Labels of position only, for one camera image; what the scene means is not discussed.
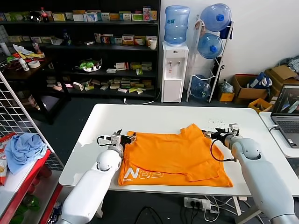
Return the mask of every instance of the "water bottle rack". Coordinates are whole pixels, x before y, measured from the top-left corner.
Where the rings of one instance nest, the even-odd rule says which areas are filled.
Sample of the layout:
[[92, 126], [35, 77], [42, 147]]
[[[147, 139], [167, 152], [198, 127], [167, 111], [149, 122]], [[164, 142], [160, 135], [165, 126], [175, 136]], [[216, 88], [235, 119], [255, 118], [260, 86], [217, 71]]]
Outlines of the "water bottle rack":
[[[201, 37], [200, 34], [202, 32], [205, 32], [205, 25], [204, 25], [203, 21], [200, 19], [199, 15], [197, 15], [196, 18], [197, 18], [197, 21], [196, 21], [195, 26], [194, 26], [193, 42], [192, 42], [192, 46], [191, 46], [191, 50], [190, 50], [190, 54], [189, 54], [188, 66], [187, 66], [187, 72], [186, 72], [186, 76], [187, 77], [190, 76], [189, 85], [188, 85], [188, 89], [187, 89], [187, 99], [186, 99], [187, 102], [189, 101], [189, 96], [192, 95], [192, 93], [191, 93], [192, 78], [196, 77], [197, 79], [200, 79], [197, 76], [195, 76], [195, 74], [194, 74], [194, 64], [195, 64], [196, 55], [199, 54], [199, 52], [197, 50], [197, 46], [198, 46], [198, 43], [199, 43], [199, 39]], [[210, 75], [211, 76], [209, 78], [200, 79], [200, 80], [203, 80], [203, 81], [208, 81], [209, 80], [209, 82], [210, 82], [210, 80], [212, 78], [215, 78], [215, 81], [214, 81], [213, 86], [212, 86], [211, 95], [210, 95], [210, 98], [209, 98], [209, 101], [208, 101], [209, 103], [211, 102], [211, 99], [212, 99], [217, 81], [219, 80], [219, 77], [220, 77], [220, 73], [223, 69], [225, 69], [225, 64], [224, 64], [224, 59], [225, 59], [225, 56], [226, 56], [225, 49], [226, 49], [228, 43], [231, 41], [231, 39], [229, 37], [231, 36], [231, 34], [233, 32], [233, 26], [234, 26], [234, 22], [232, 21], [231, 25], [227, 27], [227, 28], [229, 28], [228, 37], [225, 41], [221, 56], [217, 57], [217, 58], [220, 58], [220, 61], [218, 61], [217, 58], [213, 59], [215, 61], [215, 63], [218, 64], [217, 73], [213, 74], [213, 69], [211, 68], [210, 69]]]

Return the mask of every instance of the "laptop screen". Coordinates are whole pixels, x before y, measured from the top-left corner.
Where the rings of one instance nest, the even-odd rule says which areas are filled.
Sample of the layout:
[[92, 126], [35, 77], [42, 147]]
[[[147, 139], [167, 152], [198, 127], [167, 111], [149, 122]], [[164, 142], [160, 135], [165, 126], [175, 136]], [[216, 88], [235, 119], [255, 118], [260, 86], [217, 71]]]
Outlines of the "laptop screen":
[[272, 115], [299, 116], [299, 85], [284, 85]]

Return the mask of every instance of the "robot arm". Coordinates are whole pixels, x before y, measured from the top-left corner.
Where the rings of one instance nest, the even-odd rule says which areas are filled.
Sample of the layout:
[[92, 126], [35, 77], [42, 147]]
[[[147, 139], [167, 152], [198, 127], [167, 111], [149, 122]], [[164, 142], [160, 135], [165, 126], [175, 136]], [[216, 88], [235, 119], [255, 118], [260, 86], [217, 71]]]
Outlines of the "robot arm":
[[121, 130], [112, 136], [101, 136], [111, 143], [68, 195], [57, 224], [86, 224], [91, 221], [109, 189], [112, 177], [121, 166], [124, 146], [135, 140], [135, 134], [125, 136], [120, 133]]
[[292, 194], [273, 164], [264, 158], [257, 142], [239, 135], [235, 125], [231, 124], [227, 131], [216, 129], [217, 132], [203, 133], [206, 137], [220, 140], [231, 150], [235, 161], [238, 160], [242, 167], [243, 177], [257, 208], [272, 223], [299, 223]]

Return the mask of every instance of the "tape roll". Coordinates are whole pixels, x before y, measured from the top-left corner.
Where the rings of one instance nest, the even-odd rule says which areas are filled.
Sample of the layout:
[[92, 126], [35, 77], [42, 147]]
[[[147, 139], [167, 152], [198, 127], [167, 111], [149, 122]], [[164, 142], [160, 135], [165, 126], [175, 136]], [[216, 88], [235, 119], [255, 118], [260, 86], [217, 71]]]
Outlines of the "tape roll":
[[39, 63], [39, 61], [31, 61], [31, 62], [28, 63], [28, 65], [29, 65], [29, 67], [31, 69], [35, 69], [35, 68], [41, 66], [41, 64]]

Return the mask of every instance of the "red shelf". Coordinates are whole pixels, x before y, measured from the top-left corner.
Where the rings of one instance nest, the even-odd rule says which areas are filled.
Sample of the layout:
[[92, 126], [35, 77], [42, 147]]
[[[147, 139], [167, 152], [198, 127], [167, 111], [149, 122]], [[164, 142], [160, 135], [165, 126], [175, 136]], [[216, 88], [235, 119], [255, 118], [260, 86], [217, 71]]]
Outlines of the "red shelf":
[[43, 214], [43, 217], [41, 218], [40, 224], [47, 224], [50, 214], [54, 208], [54, 205], [58, 199], [58, 196], [59, 196], [61, 190], [62, 190], [62, 186], [60, 184], [58, 184], [55, 188], [54, 193], [52, 194], [52, 197], [51, 197], [51, 199], [48, 203], [48, 206]]
[[14, 216], [15, 211], [19, 207], [21, 201], [23, 200], [25, 194], [27, 193], [29, 187], [31, 186], [31, 183], [39, 173], [42, 166], [45, 164], [48, 156], [51, 154], [50, 150], [47, 150], [46, 155], [36, 161], [35, 165], [33, 166], [32, 170], [26, 177], [23, 184], [20, 186], [19, 190], [14, 195], [14, 198], [12, 199], [11, 203], [8, 205], [6, 211], [3, 213], [2, 218], [0, 219], [0, 223], [9, 223], [12, 217]]

